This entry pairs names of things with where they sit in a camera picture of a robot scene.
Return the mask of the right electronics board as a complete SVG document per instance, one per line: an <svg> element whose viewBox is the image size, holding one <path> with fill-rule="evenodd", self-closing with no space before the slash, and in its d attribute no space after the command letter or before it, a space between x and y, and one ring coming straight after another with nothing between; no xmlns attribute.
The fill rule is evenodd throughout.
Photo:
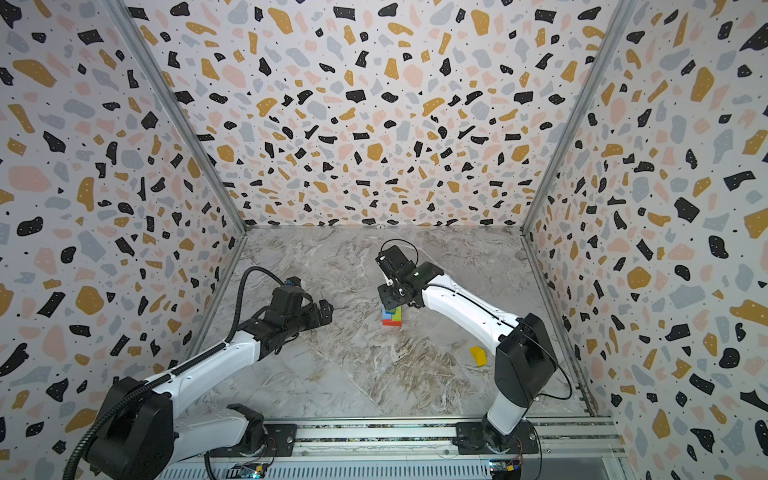
<svg viewBox="0 0 768 480"><path fill-rule="evenodd" d="M493 460L489 462L492 480L520 480L522 478L522 463L519 459Z"/></svg>

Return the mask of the electronics board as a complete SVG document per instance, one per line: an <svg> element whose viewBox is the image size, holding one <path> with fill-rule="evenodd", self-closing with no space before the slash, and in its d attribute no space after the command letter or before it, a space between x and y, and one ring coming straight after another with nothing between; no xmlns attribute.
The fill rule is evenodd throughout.
<svg viewBox="0 0 768 480"><path fill-rule="evenodd" d="M489 462L492 480L520 480L522 478L522 463L519 459L493 460Z"/></svg>
<svg viewBox="0 0 768 480"><path fill-rule="evenodd" d="M230 479L265 479L268 473L266 463L246 463L235 465L228 472Z"/></svg>

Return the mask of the left electronics board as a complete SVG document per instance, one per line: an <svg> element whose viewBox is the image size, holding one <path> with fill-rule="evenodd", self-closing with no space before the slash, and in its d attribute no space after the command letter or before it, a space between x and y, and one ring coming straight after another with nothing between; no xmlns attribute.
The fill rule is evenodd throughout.
<svg viewBox="0 0 768 480"><path fill-rule="evenodd" d="M235 465L228 472L230 479L265 479L268 473L266 463L246 463Z"/></svg>

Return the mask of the left corner aluminium profile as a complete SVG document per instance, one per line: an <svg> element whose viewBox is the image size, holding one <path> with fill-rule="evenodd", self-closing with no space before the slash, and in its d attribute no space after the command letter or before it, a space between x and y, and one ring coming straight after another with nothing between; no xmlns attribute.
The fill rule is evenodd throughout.
<svg viewBox="0 0 768 480"><path fill-rule="evenodd" d="M145 73L163 109L167 112L185 145L190 148L208 183L240 235L247 233L245 222L229 196L208 154L179 106L172 88L165 81L161 69L152 55L139 28L130 16L124 1L101 1L107 15L122 36L132 55Z"/></svg>

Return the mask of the right corner aluminium profile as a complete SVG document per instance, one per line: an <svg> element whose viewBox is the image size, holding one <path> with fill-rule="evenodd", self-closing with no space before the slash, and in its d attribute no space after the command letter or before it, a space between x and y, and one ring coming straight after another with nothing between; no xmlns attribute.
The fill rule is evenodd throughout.
<svg viewBox="0 0 768 480"><path fill-rule="evenodd" d="M582 120L587 115L593 97L600 86L606 68L610 63L613 51L624 32L630 17L637 6L635 0L621 0L608 24L605 38L596 53L595 61L589 71L585 83L576 98L573 109L565 124L563 134L554 150L554 155L547 169L541 177L539 188L530 205L528 213L521 226L521 234L524 238L533 230L537 214L543 209L547 198L548 189L555 183L555 176L565 161L571 143L574 141Z"/></svg>

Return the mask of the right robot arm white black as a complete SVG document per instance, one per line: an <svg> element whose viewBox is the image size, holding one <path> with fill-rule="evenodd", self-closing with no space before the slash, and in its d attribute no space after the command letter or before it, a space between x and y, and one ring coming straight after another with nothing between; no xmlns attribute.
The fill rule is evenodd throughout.
<svg viewBox="0 0 768 480"><path fill-rule="evenodd" d="M461 287L430 263L409 260L397 246L380 251L376 263L385 283L378 287L383 307L428 308L475 337L494 355L494 401L480 422L473 450L504 453L516 445L514 434L559 363L544 322L503 311Z"/></svg>

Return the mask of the yellow wedge block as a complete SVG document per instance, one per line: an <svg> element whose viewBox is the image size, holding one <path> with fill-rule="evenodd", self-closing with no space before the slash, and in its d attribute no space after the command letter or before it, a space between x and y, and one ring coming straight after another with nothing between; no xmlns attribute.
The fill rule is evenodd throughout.
<svg viewBox="0 0 768 480"><path fill-rule="evenodd" d="M478 367L483 367L488 364L487 354L482 347L471 347L470 354Z"/></svg>

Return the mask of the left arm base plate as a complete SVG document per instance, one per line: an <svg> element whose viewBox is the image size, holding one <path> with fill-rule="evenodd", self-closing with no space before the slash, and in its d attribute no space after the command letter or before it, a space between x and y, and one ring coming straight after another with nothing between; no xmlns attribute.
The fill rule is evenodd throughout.
<svg viewBox="0 0 768 480"><path fill-rule="evenodd" d="M297 437L297 424L268 423L248 428L244 438L236 445L222 447L210 452L213 458L280 458L290 457Z"/></svg>

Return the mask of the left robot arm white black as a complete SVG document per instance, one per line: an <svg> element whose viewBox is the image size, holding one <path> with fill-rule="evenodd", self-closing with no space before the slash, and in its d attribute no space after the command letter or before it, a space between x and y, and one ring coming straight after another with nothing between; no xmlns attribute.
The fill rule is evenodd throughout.
<svg viewBox="0 0 768 480"><path fill-rule="evenodd" d="M269 305L213 347L166 373L118 381L74 447L64 478L74 478L81 461L111 479L154 479L171 464L217 449L268 452L276 444L263 415L240 403L197 419L180 416L223 380L278 354L299 334L330 324L333 311L327 300L315 301L289 281L274 289Z"/></svg>

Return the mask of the corner aluminium profile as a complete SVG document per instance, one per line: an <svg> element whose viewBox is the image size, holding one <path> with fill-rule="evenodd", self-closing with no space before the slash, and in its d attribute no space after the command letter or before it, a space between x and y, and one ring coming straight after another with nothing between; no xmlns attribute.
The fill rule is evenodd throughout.
<svg viewBox="0 0 768 480"><path fill-rule="evenodd" d="M555 183L555 176L565 161L571 143L574 141L582 120L587 115L593 97L600 86L606 68L610 63L613 51L624 32L630 17L637 6L635 0L621 0L608 24L605 38L596 53L595 61L589 71L585 83L576 98L573 109L565 124L563 134L554 150L554 155L547 169L541 177L539 188L530 205L528 213L521 226L521 234L524 238L533 230L537 214L543 209L547 198L548 189Z"/></svg>
<svg viewBox="0 0 768 480"><path fill-rule="evenodd" d="M165 81L161 69L152 55L139 28L130 16L124 1L101 1L107 15L122 36L132 55L145 73L163 109L167 112L185 145L190 148L208 183L240 235L247 233L245 222L229 196L208 154L179 106L172 88Z"/></svg>

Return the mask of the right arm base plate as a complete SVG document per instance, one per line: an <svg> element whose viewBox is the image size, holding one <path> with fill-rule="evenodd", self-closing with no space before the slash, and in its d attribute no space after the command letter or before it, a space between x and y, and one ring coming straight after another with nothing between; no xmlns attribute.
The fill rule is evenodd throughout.
<svg viewBox="0 0 768 480"><path fill-rule="evenodd" d="M509 434L497 432L488 422L459 422L452 443L461 455L536 454L540 447L534 426L522 420Z"/></svg>

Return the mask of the aluminium mounting rail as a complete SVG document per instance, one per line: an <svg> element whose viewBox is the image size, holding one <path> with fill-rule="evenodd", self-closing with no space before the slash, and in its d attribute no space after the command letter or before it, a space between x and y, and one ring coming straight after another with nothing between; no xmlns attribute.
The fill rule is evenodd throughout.
<svg viewBox="0 0 768 480"><path fill-rule="evenodd" d="M476 418L351 418L278 420L297 424L290 457L213 458L169 465L158 479L230 479L232 467L266 463L265 479L491 479L489 462L519 459L521 479L631 479L611 421L532 417L536 454L461 455L452 443L459 422Z"/></svg>

